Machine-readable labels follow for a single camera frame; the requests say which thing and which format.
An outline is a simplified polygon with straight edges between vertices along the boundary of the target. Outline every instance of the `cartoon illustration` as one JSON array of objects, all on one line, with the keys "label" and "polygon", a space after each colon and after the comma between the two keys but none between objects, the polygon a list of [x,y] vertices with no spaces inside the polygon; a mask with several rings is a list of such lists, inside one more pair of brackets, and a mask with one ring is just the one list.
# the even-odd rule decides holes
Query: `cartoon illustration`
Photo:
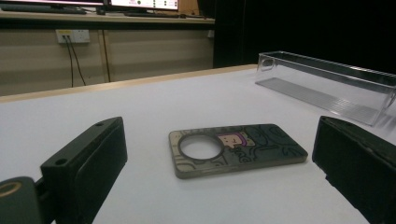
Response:
[{"label": "cartoon illustration", "polygon": [[253,140],[248,138],[244,132],[218,134],[218,138],[226,147],[235,148],[235,146],[255,146]]}]

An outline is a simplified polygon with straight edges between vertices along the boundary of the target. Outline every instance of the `acrylic container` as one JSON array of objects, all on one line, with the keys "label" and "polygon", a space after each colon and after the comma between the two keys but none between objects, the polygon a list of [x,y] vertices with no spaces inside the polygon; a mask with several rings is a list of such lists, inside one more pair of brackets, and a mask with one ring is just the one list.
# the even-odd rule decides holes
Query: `acrylic container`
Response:
[{"label": "acrylic container", "polygon": [[285,51],[260,54],[256,84],[375,125],[396,98],[396,76]]}]

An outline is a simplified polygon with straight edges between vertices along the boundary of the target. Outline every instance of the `transparent tray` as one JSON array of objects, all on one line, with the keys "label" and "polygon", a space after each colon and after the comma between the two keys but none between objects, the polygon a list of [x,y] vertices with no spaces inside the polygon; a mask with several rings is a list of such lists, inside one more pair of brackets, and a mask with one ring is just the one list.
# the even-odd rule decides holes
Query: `transparent tray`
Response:
[{"label": "transparent tray", "polygon": [[256,84],[375,125],[396,98],[396,76],[285,51],[260,54]]}]

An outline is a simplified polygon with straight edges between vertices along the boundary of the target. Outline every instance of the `black cable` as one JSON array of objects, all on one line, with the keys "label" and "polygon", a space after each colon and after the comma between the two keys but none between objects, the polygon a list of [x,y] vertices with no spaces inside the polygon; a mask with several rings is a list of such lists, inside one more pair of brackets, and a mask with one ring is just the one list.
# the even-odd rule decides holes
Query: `black cable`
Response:
[{"label": "black cable", "polygon": [[67,45],[67,51],[69,51],[69,57],[70,57],[70,71],[72,72],[72,88],[74,87],[74,75],[73,75],[73,59],[72,59],[72,53],[70,52],[70,47],[69,47],[69,42],[67,41],[66,37],[62,35],[64,38],[64,42],[66,42]]},{"label": "black cable", "polygon": [[84,77],[83,77],[82,74],[81,74],[81,69],[80,69],[80,67],[79,67],[78,57],[77,57],[77,54],[76,54],[76,52],[75,52],[75,50],[74,50],[72,40],[70,39],[70,36],[67,36],[67,38],[68,38],[69,41],[70,41],[70,46],[72,47],[73,53],[74,53],[75,58],[76,58],[77,68],[78,68],[79,75],[81,76],[81,79],[82,79],[82,82],[84,83],[84,86],[86,86],[87,84],[85,84]]}]

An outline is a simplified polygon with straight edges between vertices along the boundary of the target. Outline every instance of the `beige wall panel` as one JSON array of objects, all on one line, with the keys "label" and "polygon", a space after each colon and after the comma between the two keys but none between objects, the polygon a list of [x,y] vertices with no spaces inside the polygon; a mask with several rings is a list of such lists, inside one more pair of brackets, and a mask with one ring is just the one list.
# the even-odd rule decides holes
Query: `beige wall panel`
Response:
[{"label": "beige wall panel", "polygon": [[[90,38],[74,44],[87,85],[105,82],[98,32],[90,31]],[[74,58],[73,65],[75,86],[81,86]],[[54,30],[0,31],[0,95],[70,88],[70,70],[67,47],[58,44]]]},{"label": "beige wall panel", "polygon": [[213,67],[208,31],[108,31],[114,81]]}]

